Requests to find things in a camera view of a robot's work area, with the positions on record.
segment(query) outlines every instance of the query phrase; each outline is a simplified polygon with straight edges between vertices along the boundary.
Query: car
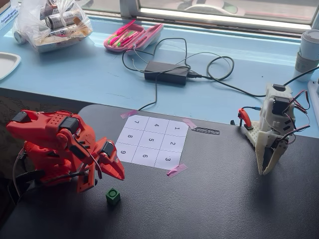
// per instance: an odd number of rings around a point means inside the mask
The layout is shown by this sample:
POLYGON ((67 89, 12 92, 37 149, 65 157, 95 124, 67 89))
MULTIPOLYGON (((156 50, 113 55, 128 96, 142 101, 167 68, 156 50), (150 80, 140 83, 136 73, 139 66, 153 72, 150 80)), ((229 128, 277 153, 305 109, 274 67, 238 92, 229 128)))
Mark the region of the car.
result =
POLYGON ((236 7, 223 0, 189 0, 182 3, 169 3, 163 6, 169 10, 189 11, 195 13, 244 16, 245 9, 236 7))

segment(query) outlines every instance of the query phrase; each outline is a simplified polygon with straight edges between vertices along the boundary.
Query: white cup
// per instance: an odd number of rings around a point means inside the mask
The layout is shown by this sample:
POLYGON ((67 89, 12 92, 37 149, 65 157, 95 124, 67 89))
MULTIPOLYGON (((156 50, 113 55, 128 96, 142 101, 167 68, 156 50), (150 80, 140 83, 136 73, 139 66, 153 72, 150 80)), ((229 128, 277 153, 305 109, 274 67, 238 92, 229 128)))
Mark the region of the white cup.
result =
POLYGON ((308 30, 301 35, 299 55, 308 60, 319 60, 319 30, 308 30))
MULTIPOLYGON (((319 30, 308 30, 301 35, 299 52, 297 53, 294 77, 306 72, 319 63, 319 30)), ((298 81, 309 81, 313 72, 297 78, 298 81)))
MULTIPOLYGON (((295 64, 295 72, 294 72, 294 77, 302 74, 303 72, 306 72, 308 70, 311 70, 312 68, 316 67, 319 63, 319 60, 308 60, 306 58, 303 58, 300 56, 299 52, 297 53, 297 58, 296 58, 296 64, 295 64)), ((309 81, 311 76, 313 75, 313 71, 305 74, 299 78, 297 78, 298 81, 306 82, 309 81)))

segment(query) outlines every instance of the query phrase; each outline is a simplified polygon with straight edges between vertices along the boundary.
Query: green cube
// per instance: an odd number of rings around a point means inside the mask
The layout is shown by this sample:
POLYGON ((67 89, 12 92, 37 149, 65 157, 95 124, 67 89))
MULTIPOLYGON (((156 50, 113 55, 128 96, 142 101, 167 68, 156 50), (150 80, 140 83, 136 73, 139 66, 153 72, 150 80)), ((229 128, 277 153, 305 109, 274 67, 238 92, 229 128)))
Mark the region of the green cube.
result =
POLYGON ((121 199, 120 193, 114 188, 111 188, 106 194, 106 201, 111 205, 116 205, 121 199))

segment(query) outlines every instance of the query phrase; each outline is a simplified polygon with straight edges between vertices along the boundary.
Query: black power brick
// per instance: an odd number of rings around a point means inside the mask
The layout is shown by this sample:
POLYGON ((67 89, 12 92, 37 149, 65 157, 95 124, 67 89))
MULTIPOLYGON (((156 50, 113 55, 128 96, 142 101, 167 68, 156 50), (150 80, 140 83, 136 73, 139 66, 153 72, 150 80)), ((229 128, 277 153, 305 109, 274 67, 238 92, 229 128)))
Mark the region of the black power brick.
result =
POLYGON ((150 61, 144 70, 144 77, 146 80, 154 81, 157 77, 158 81, 185 85, 189 69, 174 69, 176 67, 181 67, 181 65, 173 65, 162 62, 150 61))

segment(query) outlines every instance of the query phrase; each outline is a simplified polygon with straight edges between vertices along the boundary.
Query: paper grid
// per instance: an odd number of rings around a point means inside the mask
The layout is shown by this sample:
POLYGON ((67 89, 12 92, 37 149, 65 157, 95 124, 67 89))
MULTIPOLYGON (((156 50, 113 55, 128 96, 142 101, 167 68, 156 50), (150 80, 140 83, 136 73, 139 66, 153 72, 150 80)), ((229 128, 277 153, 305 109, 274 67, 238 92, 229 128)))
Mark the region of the paper grid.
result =
POLYGON ((184 122, 131 116, 116 142, 123 162, 172 169, 179 165, 188 126, 184 122))

